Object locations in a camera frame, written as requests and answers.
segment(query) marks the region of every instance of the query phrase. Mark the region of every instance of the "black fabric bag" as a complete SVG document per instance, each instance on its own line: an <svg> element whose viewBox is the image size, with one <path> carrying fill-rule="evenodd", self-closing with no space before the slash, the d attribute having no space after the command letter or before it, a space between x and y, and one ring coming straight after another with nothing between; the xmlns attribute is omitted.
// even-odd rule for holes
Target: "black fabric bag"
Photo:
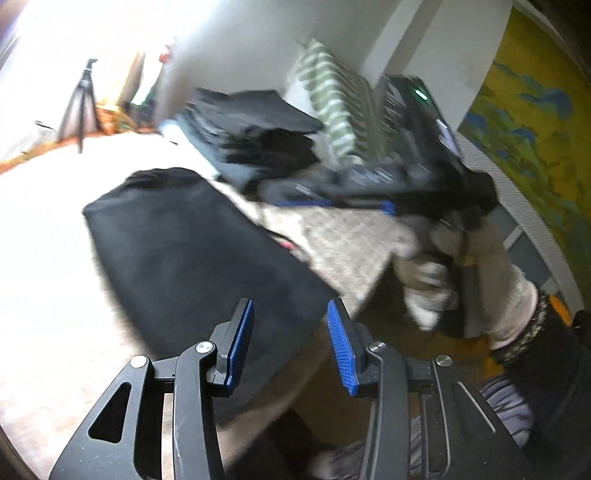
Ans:
<svg viewBox="0 0 591 480"><path fill-rule="evenodd" d="M254 301L242 381L215 399L221 424L301 350L337 295L191 170L136 172L84 215L115 294L158 359L208 339L241 297Z"/></svg>

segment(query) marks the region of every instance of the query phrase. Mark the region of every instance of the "tripod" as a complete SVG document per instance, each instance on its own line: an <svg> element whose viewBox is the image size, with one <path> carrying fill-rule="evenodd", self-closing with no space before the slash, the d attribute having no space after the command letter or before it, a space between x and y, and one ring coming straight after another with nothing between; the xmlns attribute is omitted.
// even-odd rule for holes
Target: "tripod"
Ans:
<svg viewBox="0 0 591 480"><path fill-rule="evenodd" d="M66 113L64 114L64 118L61 120L60 130L58 133L57 141L61 142L64 140L64 135L66 133L66 126L68 124L68 120L70 119L70 114L72 112L72 106L74 105L74 100L76 98L80 99L80 111L77 123L77 130L76 134L78 137L78 153L82 153L82 141L84 139L84 108L85 103L90 101L90 107L92 108L93 117L95 120L95 127L98 131L102 132L103 127L99 122L99 117L96 113L96 99L95 99L95 88L92 85L92 77L90 74L92 73L92 64L96 62L96 59L88 59L86 63L86 68L82 73L82 78L78 82L78 85L74 89L72 96L70 97L70 101L68 102L68 106L66 108Z"/></svg>

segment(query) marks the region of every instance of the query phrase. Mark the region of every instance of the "black electronic device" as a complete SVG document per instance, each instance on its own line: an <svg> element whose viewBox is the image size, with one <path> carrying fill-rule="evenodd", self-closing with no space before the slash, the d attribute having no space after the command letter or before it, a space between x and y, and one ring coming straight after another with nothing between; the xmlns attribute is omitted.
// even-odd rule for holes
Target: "black electronic device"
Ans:
<svg viewBox="0 0 591 480"><path fill-rule="evenodd" d="M387 161L365 161L340 170L325 168L311 178L267 180L260 198L281 207L322 206L382 210L388 216L445 220L463 234L456 258L437 253L450 268L457 305L441 316L438 328L456 338L480 336L485 322L475 268L463 268L467 233L498 204L495 183L486 172L462 163L454 133L417 77L387 77L383 123L389 132Z"/></svg>

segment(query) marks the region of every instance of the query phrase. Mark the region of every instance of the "blue gripper pad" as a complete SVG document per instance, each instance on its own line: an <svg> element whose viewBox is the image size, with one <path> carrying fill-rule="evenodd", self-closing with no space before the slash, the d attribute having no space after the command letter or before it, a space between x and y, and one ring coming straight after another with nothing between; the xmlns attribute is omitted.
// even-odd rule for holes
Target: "blue gripper pad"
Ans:
<svg viewBox="0 0 591 480"><path fill-rule="evenodd" d="M358 365L365 353L341 299L329 301L327 322L341 382L354 397L359 389Z"/></svg>
<svg viewBox="0 0 591 480"><path fill-rule="evenodd" d="M236 388L240 382L242 369L244 368L244 362L246 360L246 353L248 352L248 345L251 342L254 320L254 304L252 300L248 300L242 318L240 319L234 342L228 353L228 374L224 386L229 390Z"/></svg>

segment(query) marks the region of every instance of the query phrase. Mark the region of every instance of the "black sleeve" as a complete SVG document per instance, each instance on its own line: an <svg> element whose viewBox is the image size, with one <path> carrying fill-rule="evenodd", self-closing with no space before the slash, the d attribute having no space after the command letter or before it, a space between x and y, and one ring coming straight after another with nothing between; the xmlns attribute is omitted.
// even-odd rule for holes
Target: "black sleeve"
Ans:
<svg viewBox="0 0 591 480"><path fill-rule="evenodd" d="M505 372L534 415L524 452L540 477L587 478L591 472L589 348L548 305L542 331Z"/></svg>

